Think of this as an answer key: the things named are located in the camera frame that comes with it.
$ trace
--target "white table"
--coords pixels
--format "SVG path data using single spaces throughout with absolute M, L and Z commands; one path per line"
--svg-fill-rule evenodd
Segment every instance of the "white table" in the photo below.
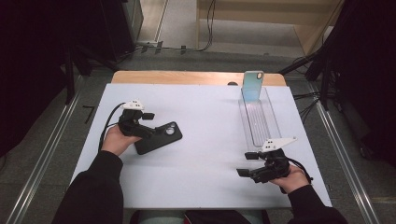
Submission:
M 331 206 L 312 148 L 288 87 L 267 87 L 282 137 L 298 141 L 285 154 L 301 162 L 314 177 L 314 189 Z M 240 87 L 217 85 L 108 84 L 82 149 L 74 177 L 88 169 L 111 110 L 119 103 L 139 99 L 154 120 L 149 127 L 175 121 L 183 138 L 139 156 L 134 146 L 121 156 L 120 183 L 124 206 L 136 209 L 290 207 L 287 195 L 271 183 L 255 184 L 239 177 L 236 168 L 262 167 L 247 161 L 246 140 L 238 100 Z M 121 114 L 119 109 L 111 122 Z

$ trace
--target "human hand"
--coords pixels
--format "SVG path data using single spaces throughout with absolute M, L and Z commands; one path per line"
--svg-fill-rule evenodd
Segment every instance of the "human hand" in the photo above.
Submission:
M 280 186 L 288 194 L 296 189 L 309 185 L 304 171 L 294 165 L 290 165 L 290 173 L 288 176 L 273 179 L 270 180 L 270 182 Z
M 123 135 L 120 131 L 119 125 L 115 125 L 108 129 L 101 150 L 109 151 L 119 156 L 126 150 L 126 148 L 128 148 L 129 145 L 139 141 L 140 139 L 141 137 Z

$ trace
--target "gray floor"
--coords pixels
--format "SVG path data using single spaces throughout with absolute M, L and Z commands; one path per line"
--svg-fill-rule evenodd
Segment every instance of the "gray floor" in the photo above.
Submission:
M 174 4 L 175 1 L 170 0 L 169 4 Z M 168 13 L 175 10 L 169 6 L 167 9 Z M 218 29 L 215 27 L 215 35 L 218 36 L 217 33 L 222 33 L 219 32 L 222 28 L 218 27 Z M 290 31 L 287 31 L 285 27 L 274 27 L 273 32 L 267 32 L 267 34 L 272 33 L 274 35 L 274 33 L 282 30 L 284 30 L 285 35 L 288 34 L 282 40 L 284 42 L 276 42 L 276 36 L 261 36 L 260 39 L 265 40 L 268 46 L 266 47 L 264 44 L 263 49 L 258 51 L 253 51 L 255 47 L 250 48 L 249 45 L 244 47 L 244 45 L 240 44 L 230 44 L 245 43 L 246 39 L 228 41 L 225 40 L 227 36 L 224 36 L 224 39 L 220 37 L 214 39 L 214 44 L 209 49 L 211 52 L 188 52 L 181 55 L 176 50 L 162 50 L 159 54 L 149 50 L 145 53 L 137 52 L 133 57 L 121 63 L 120 67 L 123 70 L 224 72 L 264 70 L 269 73 L 276 72 L 292 63 L 296 57 L 302 56 L 302 51 L 295 45 L 295 36 Z M 164 21 L 160 39 L 163 40 L 164 44 L 169 45 L 175 40 L 174 47 L 179 47 L 180 43 L 188 45 L 191 43 L 188 43 L 188 41 L 191 41 L 190 38 L 177 40 L 177 37 L 185 33 L 188 32 L 172 30 L 172 26 L 169 23 L 167 25 L 166 21 Z M 81 90 L 77 106 L 56 147 L 47 172 L 44 173 L 22 223 L 50 223 L 70 182 L 79 153 L 91 127 L 92 118 L 86 123 L 90 110 L 83 106 L 98 106 L 104 87 L 111 81 L 111 77 L 112 72 L 108 69 L 96 68 L 91 77 L 85 78 L 85 85 Z M 309 92 L 308 83 L 302 75 L 294 72 L 287 75 L 286 80 L 293 93 Z M 18 199 L 21 188 L 33 171 L 41 151 L 47 144 L 52 129 L 64 109 L 64 99 L 65 92 L 62 92 L 37 120 L 22 143 L 0 160 L 0 167 L 4 163 L 4 168 L 0 171 L 0 223 L 6 222 Z M 296 104 L 299 110 L 302 110 L 311 102 L 312 99 L 303 99 L 296 101 Z M 396 185 L 396 169 L 382 161 L 367 161 L 362 158 L 359 153 L 359 146 L 353 138 L 345 118 L 332 104 L 330 106 L 333 122 L 344 141 L 348 155 L 361 178 L 368 196 L 373 201 L 376 213 L 382 223 L 393 223 L 396 219 L 396 188 L 394 188 Z M 319 170 L 329 187 L 329 195 L 333 206 L 341 211 L 349 223 L 364 223 L 361 210 L 355 201 L 346 176 L 334 153 L 329 135 L 315 108 L 308 116 L 304 126 L 318 161 Z M 127 223 L 127 219 L 132 212 L 126 210 L 125 223 Z M 291 213 L 288 210 L 271 210 L 269 214 L 273 223 L 286 223 L 291 218 Z

